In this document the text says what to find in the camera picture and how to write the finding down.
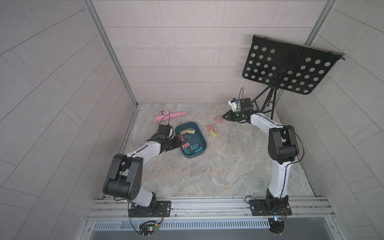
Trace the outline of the yellow binder clip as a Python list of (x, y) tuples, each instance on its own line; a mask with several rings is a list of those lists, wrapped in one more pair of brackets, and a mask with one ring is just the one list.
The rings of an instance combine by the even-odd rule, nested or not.
[(212, 130), (212, 131), (210, 131), (210, 135), (213, 137), (213, 138), (215, 138), (216, 136), (217, 136), (217, 134)]

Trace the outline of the teal plastic storage box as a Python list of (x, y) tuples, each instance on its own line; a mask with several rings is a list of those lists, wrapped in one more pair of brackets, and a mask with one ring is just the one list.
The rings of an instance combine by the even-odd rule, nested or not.
[(207, 149), (207, 142), (195, 122), (187, 122), (177, 126), (175, 134), (181, 141), (180, 149), (184, 157), (188, 159), (202, 155)]

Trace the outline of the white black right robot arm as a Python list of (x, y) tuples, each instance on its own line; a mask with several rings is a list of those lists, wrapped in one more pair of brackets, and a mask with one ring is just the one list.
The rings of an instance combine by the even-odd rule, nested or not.
[(272, 179), (266, 194), (266, 206), (271, 210), (288, 204), (288, 181), (293, 164), (299, 154), (297, 135), (292, 126), (275, 122), (262, 113), (254, 111), (234, 112), (229, 110), (223, 119), (231, 122), (249, 123), (268, 134), (268, 153), (274, 161)]

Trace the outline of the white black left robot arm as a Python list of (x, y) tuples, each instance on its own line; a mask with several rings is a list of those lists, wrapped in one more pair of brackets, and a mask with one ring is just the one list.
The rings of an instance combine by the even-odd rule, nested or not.
[(144, 164), (162, 152), (171, 151), (181, 146), (178, 137), (169, 139), (151, 138), (139, 149), (125, 155), (113, 157), (103, 186), (103, 193), (114, 198), (127, 200), (140, 207), (152, 207), (155, 194), (142, 187)]

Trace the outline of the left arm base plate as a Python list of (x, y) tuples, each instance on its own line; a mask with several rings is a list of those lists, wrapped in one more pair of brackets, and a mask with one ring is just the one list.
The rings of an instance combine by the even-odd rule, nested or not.
[(133, 204), (129, 208), (129, 215), (132, 218), (169, 217), (171, 206), (171, 201), (157, 201), (155, 205), (154, 203), (151, 203), (148, 207)]

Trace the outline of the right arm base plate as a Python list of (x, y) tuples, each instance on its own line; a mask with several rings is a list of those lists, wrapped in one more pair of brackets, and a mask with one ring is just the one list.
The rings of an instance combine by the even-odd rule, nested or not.
[(253, 216), (291, 216), (289, 196), (281, 199), (266, 197), (265, 200), (251, 199), (247, 201)]

